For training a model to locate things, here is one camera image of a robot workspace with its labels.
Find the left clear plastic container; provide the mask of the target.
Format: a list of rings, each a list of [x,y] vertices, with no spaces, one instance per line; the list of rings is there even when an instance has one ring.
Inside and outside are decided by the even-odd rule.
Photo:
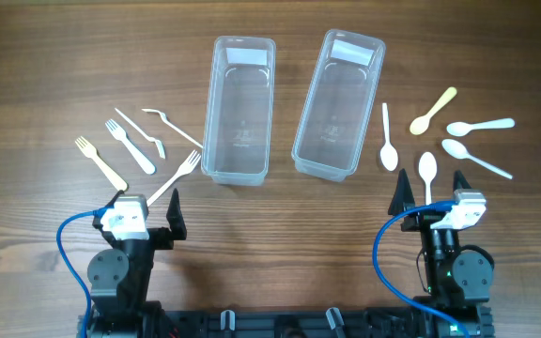
[[[217,184],[260,186],[269,171],[275,55],[270,38],[214,43],[201,170]]]

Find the white spoon far right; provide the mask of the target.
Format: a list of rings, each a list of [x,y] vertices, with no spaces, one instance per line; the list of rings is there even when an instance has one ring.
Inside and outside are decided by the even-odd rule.
[[[454,139],[444,139],[441,141],[441,145],[450,156],[456,159],[473,161],[497,175],[500,175],[507,179],[513,179],[513,176],[511,174],[505,172],[499,167],[496,167],[495,165],[492,165],[486,161],[474,157],[463,144]]]

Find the yellow plastic spoon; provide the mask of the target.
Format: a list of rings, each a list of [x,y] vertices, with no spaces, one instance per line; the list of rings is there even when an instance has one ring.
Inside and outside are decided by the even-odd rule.
[[[448,87],[426,114],[416,117],[410,123],[410,133],[413,135],[421,135],[426,132],[431,118],[448,102],[450,102],[456,96],[456,94],[457,89],[455,87]]]

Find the right clear plastic container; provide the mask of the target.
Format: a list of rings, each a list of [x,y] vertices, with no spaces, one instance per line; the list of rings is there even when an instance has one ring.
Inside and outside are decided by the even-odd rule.
[[[385,54],[379,38],[327,32],[291,151],[298,172],[335,182],[355,173]]]

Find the yellow plastic fork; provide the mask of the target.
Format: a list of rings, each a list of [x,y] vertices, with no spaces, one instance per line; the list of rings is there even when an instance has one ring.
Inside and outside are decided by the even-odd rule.
[[[117,191],[125,192],[129,188],[128,183],[100,157],[98,150],[83,136],[78,137],[75,144],[87,158],[96,163]]]

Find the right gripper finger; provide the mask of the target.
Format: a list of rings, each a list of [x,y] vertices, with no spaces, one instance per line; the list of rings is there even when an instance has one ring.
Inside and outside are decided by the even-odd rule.
[[[471,188],[470,183],[464,177],[460,170],[454,172],[453,191],[457,190],[469,190]]]
[[[398,180],[392,202],[388,208],[388,214],[396,216],[414,207],[415,201],[407,172],[405,169],[401,169],[398,173]]]

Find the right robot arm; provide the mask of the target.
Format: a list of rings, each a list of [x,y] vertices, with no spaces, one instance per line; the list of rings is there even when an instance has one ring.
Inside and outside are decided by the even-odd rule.
[[[483,248],[459,243],[458,233],[475,226],[487,210],[487,199],[474,190],[461,172],[454,173],[452,205],[445,209],[413,211],[415,201],[404,169],[398,173],[388,213],[405,216],[403,232],[418,232],[419,255],[425,262],[426,297],[413,300],[452,317],[449,321],[410,306],[388,315],[382,330],[390,337],[493,337],[495,328],[489,288],[495,262]]]

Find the thin white spoon left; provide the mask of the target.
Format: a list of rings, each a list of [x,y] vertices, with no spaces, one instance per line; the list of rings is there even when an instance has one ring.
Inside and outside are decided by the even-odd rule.
[[[386,102],[383,102],[381,104],[381,112],[384,133],[384,145],[379,152],[379,158],[385,169],[392,172],[398,165],[398,154],[396,149],[392,145],[390,139],[389,111]]]

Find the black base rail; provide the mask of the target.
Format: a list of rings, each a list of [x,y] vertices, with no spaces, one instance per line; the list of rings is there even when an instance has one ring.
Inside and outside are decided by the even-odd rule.
[[[87,329],[78,319],[79,337],[495,337],[491,309],[478,307],[462,313],[457,324],[415,308],[367,308],[341,312],[337,308],[316,312],[218,314],[201,311],[167,312],[153,323],[105,323],[93,312]]]

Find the light blue plastic fork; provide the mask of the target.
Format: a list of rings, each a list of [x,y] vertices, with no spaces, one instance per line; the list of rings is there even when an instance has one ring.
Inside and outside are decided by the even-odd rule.
[[[148,175],[156,172],[155,165],[131,142],[126,131],[121,128],[113,119],[105,122],[108,131],[121,142],[131,153],[141,169]]]

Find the thin white fork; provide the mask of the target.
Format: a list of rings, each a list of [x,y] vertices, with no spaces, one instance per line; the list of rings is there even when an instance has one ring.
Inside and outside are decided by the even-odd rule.
[[[153,143],[158,150],[159,156],[162,159],[165,159],[165,150],[162,144],[162,141],[153,137],[149,136],[145,131],[143,131],[135,122],[133,122],[128,116],[126,116],[124,113],[122,113],[118,108],[115,108],[115,111],[124,118],[126,122],[128,122],[133,128],[135,128],[146,140],[148,140],[150,143]]]

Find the light blue plastic spoon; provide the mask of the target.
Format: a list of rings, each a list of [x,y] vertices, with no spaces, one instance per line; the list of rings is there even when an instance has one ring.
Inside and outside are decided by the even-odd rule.
[[[516,125],[513,118],[507,117],[497,120],[479,122],[479,123],[466,123],[466,122],[454,122],[446,127],[447,132],[455,137],[462,137],[470,133],[471,131],[479,130],[499,130],[499,129],[511,129]]]

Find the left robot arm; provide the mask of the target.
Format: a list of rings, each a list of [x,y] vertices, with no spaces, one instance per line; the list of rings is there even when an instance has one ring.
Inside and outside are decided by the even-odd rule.
[[[187,238],[178,191],[173,190],[166,227],[147,228],[147,214],[144,195],[122,191],[95,212],[92,226],[110,248],[89,262],[90,300],[79,318],[79,337],[180,336],[162,305],[147,300],[154,254]]]

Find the curved white plastic fork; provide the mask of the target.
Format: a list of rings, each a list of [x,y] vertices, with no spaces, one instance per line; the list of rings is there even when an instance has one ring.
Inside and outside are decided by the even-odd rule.
[[[174,131],[176,131],[178,134],[180,134],[181,136],[183,136],[185,139],[187,139],[188,141],[190,141],[191,143],[193,143],[194,145],[198,146],[199,148],[203,149],[203,145],[196,141],[192,136],[190,136],[188,133],[186,133],[185,131],[183,131],[182,129],[180,129],[179,127],[177,127],[175,124],[173,124],[167,117],[166,113],[160,111],[160,110],[156,110],[156,109],[150,109],[150,108],[142,108],[142,111],[143,112],[146,112],[146,113],[150,113],[150,114],[157,114],[161,121],[167,125],[168,127],[170,127],[171,129],[173,129]]]

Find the clear plastic container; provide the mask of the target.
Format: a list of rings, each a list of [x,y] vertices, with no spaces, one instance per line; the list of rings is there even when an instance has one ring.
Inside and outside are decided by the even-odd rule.
[[[269,171],[275,55],[270,38],[214,43],[201,170],[217,184],[260,186]]]
[[[379,38],[327,32],[291,151],[298,172],[335,182],[355,173],[385,54]]]

